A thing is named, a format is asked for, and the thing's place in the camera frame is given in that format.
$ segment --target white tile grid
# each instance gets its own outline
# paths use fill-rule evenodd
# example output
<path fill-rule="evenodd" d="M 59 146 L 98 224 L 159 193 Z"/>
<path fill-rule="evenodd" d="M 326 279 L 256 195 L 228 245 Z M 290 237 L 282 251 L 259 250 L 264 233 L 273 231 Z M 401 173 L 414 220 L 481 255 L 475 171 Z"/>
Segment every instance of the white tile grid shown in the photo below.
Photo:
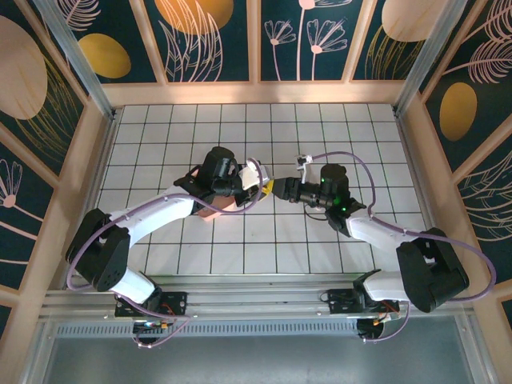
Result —
<path fill-rule="evenodd" d="M 390 106 L 364 104 L 258 104 L 130 106 L 110 158 L 98 206 L 105 212 L 142 202 L 201 164 L 212 146 L 236 159 L 252 156 L 276 178 L 299 174 L 297 153 L 354 152 L 377 187 L 375 212 L 409 228 L 424 229 L 412 179 Z M 368 204 L 369 179 L 347 156 L 319 159 L 347 168 L 350 190 Z M 308 210 L 315 218 L 321 211 Z M 362 273 L 398 268 L 391 257 L 334 232 L 304 215 L 303 207 L 269 196 L 253 211 L 213 222 L 198 217 L 172 222 L 130 251 L 130 264 L 149 275 Z"/>

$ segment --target metal vent grille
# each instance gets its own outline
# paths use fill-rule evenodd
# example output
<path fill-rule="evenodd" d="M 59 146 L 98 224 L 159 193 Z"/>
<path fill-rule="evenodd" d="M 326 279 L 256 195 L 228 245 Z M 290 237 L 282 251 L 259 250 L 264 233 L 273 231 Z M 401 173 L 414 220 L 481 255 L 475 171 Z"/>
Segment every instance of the metal vent grille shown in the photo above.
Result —
<path fill-rule="evenodd" d="M 63 323 L 57 328 L 57 338 L 127 338 L 132 336 L 133 323 L 112 322 L 108 325 L 94 323 Z M 152 330 L 142 337 L 165 335 L 172 332 L 174 326 L 167 330 Z M 177 337 L 207 336 L 279 336 L 298 334 L 354 334 L 356 321 L 340 318 L 335 320 L 269 320 L 269 321 L 224 321 L 196 322 L 185 327 Z"/>

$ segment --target flower illustration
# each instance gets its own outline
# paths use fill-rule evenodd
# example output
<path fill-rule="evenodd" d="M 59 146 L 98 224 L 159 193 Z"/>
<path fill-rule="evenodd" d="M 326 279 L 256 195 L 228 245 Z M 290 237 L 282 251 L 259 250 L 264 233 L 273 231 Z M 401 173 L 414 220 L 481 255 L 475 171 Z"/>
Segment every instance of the flower illustration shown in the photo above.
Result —
<path fill-rule="evenodd" d="M 5 159 L 0 159 L 0 209 L 6 208 L 11 209 L 14 208 L 21 213 L 34 218 L 40 222 L 42 222 L 42 218 L 39 218 L 35 214 L 32 214 L 20 206 L 16 204 L 16 196 L 19 191 L 19 186 L 22 183 L 22 175 L 23 168 L 17 162 L 13 162 L 11 167 Z M 20 230 L 15 226 L 12 226 L 6 222 L 0 222 L 0 227 L 10 230 L 11 232 L 15 232 L 16 234 L 20 234 L 26 238 L 30 238 L 32 240 L 36 240 L 38 237 L 25 232 L 24 230 Z M 12 262 L 4 259 L 0 259 L 0 262 L 10 262 L 10 263 L 25 263 L 25 262 Z"/>
<path fill-rule="evenodd" d="M 307 10 L 313 8 L 327 8 L 330 6 L 346 6 L 352 0 L 298 0 L 298 4 L 302 8 L 301 19 L 298 24 L 298 44 L 297 44 L 297 80 L 301 79 L 301 42 L 302 42 L 302 26 L 304 25 L 304 14 Z"/>
<path fill-rule="evenodd" d="M 344 50 L 347 47 L 347 40 L 343 38 L 343 35 L 345 35 L 344 22 L 345 19 L 339 22 L 327 20 L 320 29 L 318 29 L 318 20 L 307 23 L 307 37 L 310 40 L 311 52 L 313 52 L 311 80 L 314 80 L 314 64 L 317 54 Z"/>
<path fill-rule="evenodd" d="M 312 10 L 313 8 L 327 8 L 328 6 L 345 6 L 350 4 L 352 0 L 298 0 L 298 4 L 304 10 Z"/>
<path fill-rule="evenodd" d="M 7 161 L 0 159 L 0 206 L 12 208 L 16 205 L 16 194 L 22 182 L 22 173 L 22 166 L 16 162 L 13 162 L 9 169 Z"/>
<path fill-rule="evenodd" d="M 281 81 L 281 75 L 279 74 L 278 58 L 275 53 L 275 47 L 280 44 L 287 44 L 288 42 L 294 42 L 297 40 L 297 36 L 292 34 L 293 28 L 290 24 L 290 20 L 287 22 L 274 22 L 271 20 L 265 23 L 265 32 L 272 44 L 272 52 L 274 54 L 274 66 L 275 73 L 278 76 L 278 80 Z"/>

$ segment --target white grid board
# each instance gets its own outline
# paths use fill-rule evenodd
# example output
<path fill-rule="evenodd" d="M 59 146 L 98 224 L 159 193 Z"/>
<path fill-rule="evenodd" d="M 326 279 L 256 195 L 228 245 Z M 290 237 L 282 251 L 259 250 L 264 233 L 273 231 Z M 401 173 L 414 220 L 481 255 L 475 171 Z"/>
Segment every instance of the white grid board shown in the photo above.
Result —
<path fill-rule="evenodd" d="M 298 177 L 297 154 L 353 152 L 368 163 L 377 187 L 374 211 L 388 222 L 424 230 L 418 199 L 391 107 L 381 104 L 237 104 L 126 106 L 112 149 L 98 207 L 109 213 L 163 192 L 216 145 L 267 165 L 275 178 Z M 364 169 L 352 158 L 315 162 L 347 168 L 350 191 L 368 204 Z M 314 217 L 322 212 L 308 209 Z M 148 275 L 325 274 L 397 270 L 394 255 L 355 242 L 302 204 L 269 196 L 247 214 L 204 222 L 172 222 L 130 250 L 129 265 Z"/>

